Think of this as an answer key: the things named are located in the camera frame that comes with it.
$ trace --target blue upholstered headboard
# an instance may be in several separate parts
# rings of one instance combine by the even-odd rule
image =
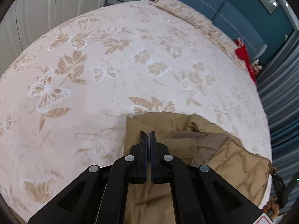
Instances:
[[[232,40],[243,38],[248,54],[253,58],[264,41],[249,21],[226,0],[180,0],[199,11]]]

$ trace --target brown jacket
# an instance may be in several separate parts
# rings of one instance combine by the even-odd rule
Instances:
[[[140,131],[156,133],[158,142],[186,164],[209,165],[239,192],[259,205],[272,165],[269,159],[248,152],[240,139],[197,115],[154,112],[127,117],[124,155],[141,141]],[[129,185],[125,223],[175,223],[169,184]]]

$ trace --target khaki garment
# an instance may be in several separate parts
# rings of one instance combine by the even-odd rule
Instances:
[[[141,131],[155,131],[156,140],[186,164],[209,165],[255,205],[266,190],[272,165],[248,152],[237,137],[198,115],[154,112],[127,117],[124,155],[141,142]],[[151,184],[150,166],[144,185],[129,185],[125,223],[175,223],[169,184]]]

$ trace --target floral pillow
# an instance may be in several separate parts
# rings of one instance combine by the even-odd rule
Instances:
[[[210,40],[216,44],[232,61],[242,70],[248,73],[245,61],[240,60],[236,55],[236,48],[238,46],[229,38],[222,30],[214,25],[211,25],[208,33]]]
[[[153,5],[185,20],[187,23],[195,26],[195,28],[200,29],[206,35],[210,31],[212,21],[179,0],[155,0]]]

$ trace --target gray curtain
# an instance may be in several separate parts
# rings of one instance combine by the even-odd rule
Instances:
[[[295,31],[280,52],[258,75],[258,91],[268,117],[273,166],[285,184],[299,170],[299,32]],[[299,184],[281,213],[299,195]]]

